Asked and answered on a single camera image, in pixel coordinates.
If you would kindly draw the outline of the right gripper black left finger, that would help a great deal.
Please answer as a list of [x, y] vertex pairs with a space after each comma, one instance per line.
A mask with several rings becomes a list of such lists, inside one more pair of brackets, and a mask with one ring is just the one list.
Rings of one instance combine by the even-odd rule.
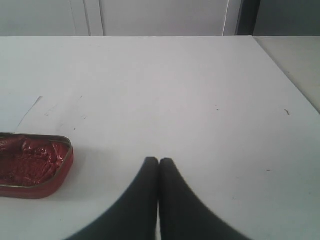
[[123, 195], [70, 240], [155, 240], [159, 161], [147, 157]]

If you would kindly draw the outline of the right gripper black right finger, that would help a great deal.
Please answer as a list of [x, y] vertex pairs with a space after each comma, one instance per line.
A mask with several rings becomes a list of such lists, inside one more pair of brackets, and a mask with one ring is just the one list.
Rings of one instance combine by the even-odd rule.
[[163, 240], [248, 239], [201, 202], [170, 158], [159, 163], [159, 219]]

